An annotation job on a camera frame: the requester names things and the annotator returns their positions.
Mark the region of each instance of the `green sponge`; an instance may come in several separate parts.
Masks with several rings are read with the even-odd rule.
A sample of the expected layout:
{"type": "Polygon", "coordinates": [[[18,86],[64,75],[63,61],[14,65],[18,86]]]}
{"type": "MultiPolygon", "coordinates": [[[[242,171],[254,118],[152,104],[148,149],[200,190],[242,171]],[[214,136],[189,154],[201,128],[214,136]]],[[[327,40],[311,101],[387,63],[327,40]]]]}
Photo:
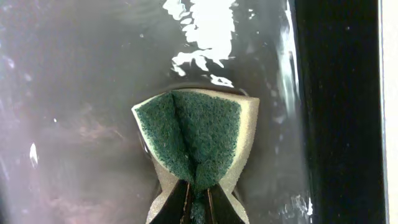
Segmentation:
{"type": "Polygon", "coordinates": [[[248,223],[232,191],[249,156],[258,106],[257,98],[186,89],[155,96],[132,108],[163,190],[147,222],[163,206],[172,184],[183,179],[195,193],[220,183],[238,215],[248,223]]]}

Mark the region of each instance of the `scouring pad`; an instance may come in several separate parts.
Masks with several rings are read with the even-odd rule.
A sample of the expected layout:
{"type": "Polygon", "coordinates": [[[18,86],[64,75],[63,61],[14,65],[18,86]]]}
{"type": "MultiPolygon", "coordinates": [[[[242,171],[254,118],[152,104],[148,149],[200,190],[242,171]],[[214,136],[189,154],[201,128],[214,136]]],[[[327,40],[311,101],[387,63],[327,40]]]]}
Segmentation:
{"type": "Polygon", "coordinates": [[[220,183],[236,213],[249,223],[232,191],[251,150],[258,106],[257,98],[185,89],[132,108],[163,190],[147,223],[160,211],[177,179],[190,182],[197,195],[220,183]]]}

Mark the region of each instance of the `wet surface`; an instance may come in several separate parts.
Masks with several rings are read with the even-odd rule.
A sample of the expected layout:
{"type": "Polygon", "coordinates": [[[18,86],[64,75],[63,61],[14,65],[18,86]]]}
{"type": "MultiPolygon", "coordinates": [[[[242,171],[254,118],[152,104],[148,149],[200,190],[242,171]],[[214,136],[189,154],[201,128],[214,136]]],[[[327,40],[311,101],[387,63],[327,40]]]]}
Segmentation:
{"type": "MultiPolygon", "coordinates": [[[[191,14],[174,18],[163,1],[0,1],[5,223],[144,223],[157,177],[131,108],[186,82],[261,99],[239,195],[251,223],[309,222],[300,103],[294,66],[284,67],[287,4],[224,2],[208,5],[232,13],[234,30],[219,40],[230,49],[219,54],[218,43],[187,42],[191,14]]],[[[195,1],[183,3],[194,11],[195,1]]],[[[221,37],[222,25],[204,38],[221,37]]]]}

